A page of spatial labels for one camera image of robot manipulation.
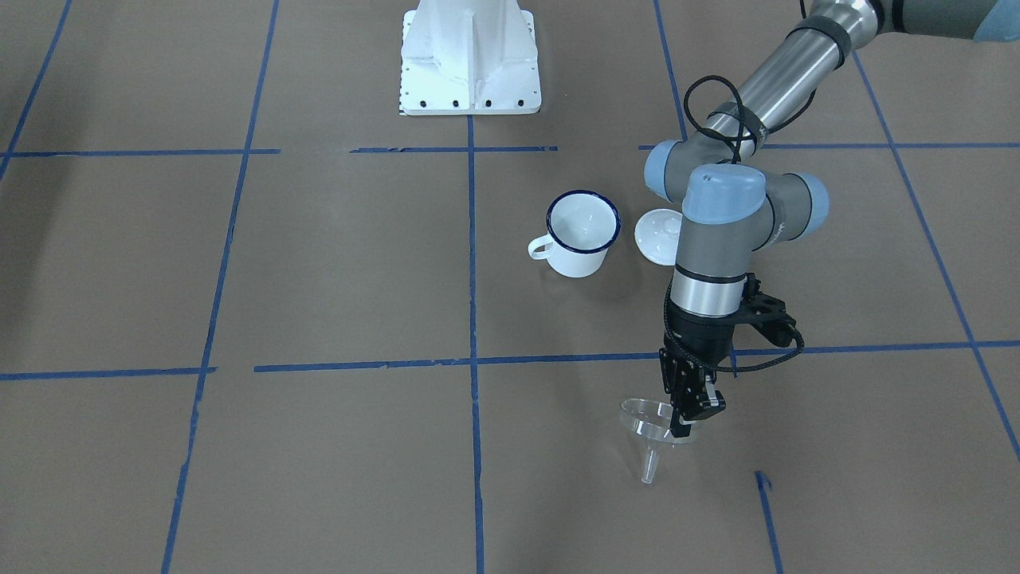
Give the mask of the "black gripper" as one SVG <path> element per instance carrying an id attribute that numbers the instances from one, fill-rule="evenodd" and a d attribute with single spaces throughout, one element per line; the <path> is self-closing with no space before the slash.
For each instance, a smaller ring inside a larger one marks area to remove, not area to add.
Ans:
<path id="1" fill-rule="evenodd" d="M 716 373 L 732 351 L 737 319 L 736 315 L 700 316 L 682 308 L 665 308 L 663 319 L 661 371 L 673 408 L 669 435 L 685 438 L 694 422 L 718 415 L 728 406 L 716 386 Z"/>

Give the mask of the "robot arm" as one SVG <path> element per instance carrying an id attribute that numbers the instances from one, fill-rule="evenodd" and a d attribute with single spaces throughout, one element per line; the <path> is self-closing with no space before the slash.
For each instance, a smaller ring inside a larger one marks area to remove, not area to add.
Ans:
<path id="1" fill-rule="evenodd" d="M 696 81 L 696 87 L 721 84 L 728 101 L 702 123 L 693 121 L 688 140 L 667 140 L 649 153 L 645 185 L 681 213 L 659 351 L 670 437 L 685 439 L 696 422 L 726 407 L 716 378 L 728 370 L 725 360 L 740 324 L 786 349 L 757 370 L 804 350 L 786 306 L 763 293 L 749 265 L 755 251 L 819 229 L 830 212 L 830 196 L 812 175 L 765 173 L 747 160 L 769 135 L 805 112 L 825 79 L 883 33 L 1015 42 L 1018 4 L 814 1 L 743 86 L 718 76 Z"/>

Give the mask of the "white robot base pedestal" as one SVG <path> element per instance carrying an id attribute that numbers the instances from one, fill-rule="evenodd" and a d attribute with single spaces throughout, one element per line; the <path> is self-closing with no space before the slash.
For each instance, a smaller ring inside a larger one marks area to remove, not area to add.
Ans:
<path id="1" fill-rule="evenodd" d="M 420 1 L 403 14 L 400 114 L 536 114 L 542 104 L 536 18 L 517 1 Z"/>

